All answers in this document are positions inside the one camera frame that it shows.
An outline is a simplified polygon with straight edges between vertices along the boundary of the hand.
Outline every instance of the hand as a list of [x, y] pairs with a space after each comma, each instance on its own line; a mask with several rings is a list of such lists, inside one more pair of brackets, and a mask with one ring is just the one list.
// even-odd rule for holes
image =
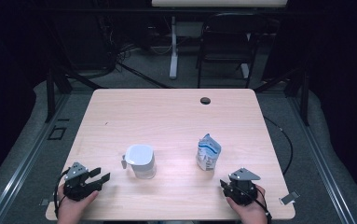
[[[258, 186], [255, 185], [259, 191], [265, 195], [265, 190]], [[265, 205], [265, 199], [263, 198], [262, 194], [258, 193], [257, 194], [257, 200]], [[246, 206], [242, 206], [242, 205], [238, 205], [236, 204], [233, 199], [227, 197], [227, 203], [230, 205], [230, 207], [240, 216], [241, 222], [242, 224], [267, 224], [268, 223], [268, 219], [266, 217], [266, 213], [265, 210], [263, 210], [263, 208], [255, 203], [252, 202]]]
[[59, 217], [57, 223], [59, 224], [76, 224], [82, 218], [85, 208], [91, 204], [99, 195], [99, 191], [93, 191], [88, 197], [77, 202], [64, 197], [63, 185], [59, 186]]

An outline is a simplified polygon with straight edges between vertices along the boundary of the wooden table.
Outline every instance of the wooden table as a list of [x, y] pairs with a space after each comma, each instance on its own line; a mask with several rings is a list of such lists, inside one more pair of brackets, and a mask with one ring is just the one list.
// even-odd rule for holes
[[[211, 103], [203, 105], [200, 98]], [[209, 133], [222, 152], [214, 172], [196, 163], [198, 142]], [[134, 144], [155, 150], [157, 173], [138, 179], [121, 166]], [[97, 90], [79, 127], [63, 168], [78, 161], [111, 173], [84, 219], [92, 220], [226, 220], [239, 218], [220, 187], [228, 174], [244, 167], [259, 175], [274, 219], [295, 216], [259, 104], [252, 90], [131, 89]], [[48, 219], [56, 219], [53, 203]]]

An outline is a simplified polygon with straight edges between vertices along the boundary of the office chair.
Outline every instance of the office chair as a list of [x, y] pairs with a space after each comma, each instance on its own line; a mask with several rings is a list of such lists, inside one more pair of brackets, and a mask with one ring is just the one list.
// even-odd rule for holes
[[218, 13], [202, 26], [196, 67], [201, 82], [202, 63], [242, 63], [250, 65], [245, 88], [249, 87], [260, 37], [267, 29], [267, 20], [259, 15]]

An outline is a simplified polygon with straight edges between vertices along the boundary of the white mug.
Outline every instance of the white mug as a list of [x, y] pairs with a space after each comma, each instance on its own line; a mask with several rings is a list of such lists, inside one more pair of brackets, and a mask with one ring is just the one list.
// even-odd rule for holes
[[122, 165], [126, 169], [127, 163], [131, 165], [137, 178], [151, 179], [156, 174], [155, 155], [149, 145], [132, 145], [123, 156]]

